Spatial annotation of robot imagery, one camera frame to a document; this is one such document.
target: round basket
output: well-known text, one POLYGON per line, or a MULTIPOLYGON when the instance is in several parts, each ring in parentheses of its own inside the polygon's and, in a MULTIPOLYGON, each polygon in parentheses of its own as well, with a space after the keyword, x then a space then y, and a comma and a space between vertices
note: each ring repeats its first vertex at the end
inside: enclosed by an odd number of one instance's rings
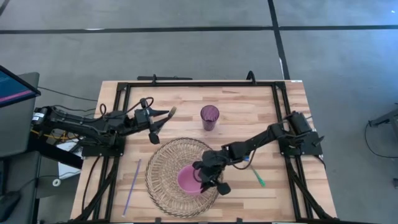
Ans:
POLYGON ((213 205, 218 196, 215 187, 192 196, 180 189, 177 183, 178 172, 183 167, 200 161, 201 155, 207 150, 211 148, 201 141, 178 138, 154 153, 146 169, 145 181, 150 198, 161 211, 173 217, 191 218, 213 205))

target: pink cup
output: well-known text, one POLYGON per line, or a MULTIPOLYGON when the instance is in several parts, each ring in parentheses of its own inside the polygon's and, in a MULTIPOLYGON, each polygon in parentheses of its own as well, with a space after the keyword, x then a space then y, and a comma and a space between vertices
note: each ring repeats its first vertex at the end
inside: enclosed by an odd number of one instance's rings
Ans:
POLYGON ((201 183, 197 182, 195 178, 193 178, 193 172, 195 171, 195 177, 197 180, 200 181, 198 176, 199 170, 195 170, 192 165, 187 165, 180 172, 177 176, 178 186, 187 194, 189 195, 200 195, 201 191, 201 183))

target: white label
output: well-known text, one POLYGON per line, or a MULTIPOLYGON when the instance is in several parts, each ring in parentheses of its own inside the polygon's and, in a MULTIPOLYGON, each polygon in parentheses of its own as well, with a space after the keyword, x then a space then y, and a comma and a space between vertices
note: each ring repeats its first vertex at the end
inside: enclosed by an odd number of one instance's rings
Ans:
POLYGON ((33 116, 38 116, 38 117, 43 118, 43 117, 44 117, 44 114, 42 114, 42 113, 34 113, 33 116))

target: butcher block tabletop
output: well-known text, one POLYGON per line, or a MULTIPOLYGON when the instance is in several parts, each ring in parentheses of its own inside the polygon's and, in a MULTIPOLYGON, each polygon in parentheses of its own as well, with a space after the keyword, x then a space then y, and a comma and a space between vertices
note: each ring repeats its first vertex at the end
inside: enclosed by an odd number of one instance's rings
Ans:
MULTIPOLYGON (((302 112, 306 117, 311 116, 303 83, 286 81, 285 84, 291 110, 302 112)), ((113 108, 117 85, 117 81, 102 83, 96 117, 100 116, 101 103, 104 103, 108 110, 113 108)), ((278 92, 282 112, 284 112, 282 93, 280 90, 278 92)), ((151 106, 154 110, 171 110, 173 106, 176 106, 177 111, 159 133, 160 144, 153 145, 149 142, 148 130, 126 138, 124 155, 119 163, 111 214, 112 222, 154 222, 156 217, 160 217, 162 222, 235 222, 236 218, 242 218, 245 222, 295 220, 285 161, 279 153, 276 141, 259 148, 252 162, 253 168, 266 183, 265 187, 261 186, 251 169, 237 170, 228 166, 224 171, 224 181, 229 183, 231 192, 224 196, 219 195, 213 206, 197 217, 180 219, 162 213, 149 198, 145 185, 145 170, 151 155, 173 139, 194 138, 203 141, 214 150, 220 150, 221 145, 245 141, 266 130, 268 125, 276 123, 277 115, 271 87, 132 87, 128 108, 141 98, 148 96, 154 98, 154 104, 151 106), (206 105, 215 105, 220 111, 220 118, 212 131, 205 131, 201 123, 200 110, 206 105), (122 217, 139 159, 142 159, 141 167, 126 216, 122 217)), ((119 104, 120 110, 122 110, 123 99, 124 92, 119 104)), ((131 111, 129 116, 133 117, 133 115, 134 111, 131 111)), ((313 126, 312 119, 308 119, 308 122, 313 126)), ((95 159, 95 157, 89 157, 84 160, 71 218, 81 213, 83 192, 95 159)), ((101 158, 93 170, 85 206, 97 191, 102 161, 101 158)), ((309 191, 323 209, 335 217, 335 207, 323 164, 313 156, 302 156, 302 163, 309 191)), ((297 192, 301 214, 305 217, 305 207, 298 188, 297 192)), ((104 217, 107 197, 108 193, 105 192, 101 203, 100 218, 104 217)))

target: woven basket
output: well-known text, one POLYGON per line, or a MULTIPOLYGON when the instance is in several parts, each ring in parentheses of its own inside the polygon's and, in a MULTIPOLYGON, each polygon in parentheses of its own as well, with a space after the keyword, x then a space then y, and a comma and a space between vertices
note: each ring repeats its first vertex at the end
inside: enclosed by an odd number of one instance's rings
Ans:
POLYGON ((167 215, 179 218, 195 217, 207 211, 218 196, 212 187, 200 195, 187 195, 177 183, 180 170, 201 160, 204 151, 211 150, 205 143, 178 138, 158 149, 149 160, 145 181, 155 205, 167 215))

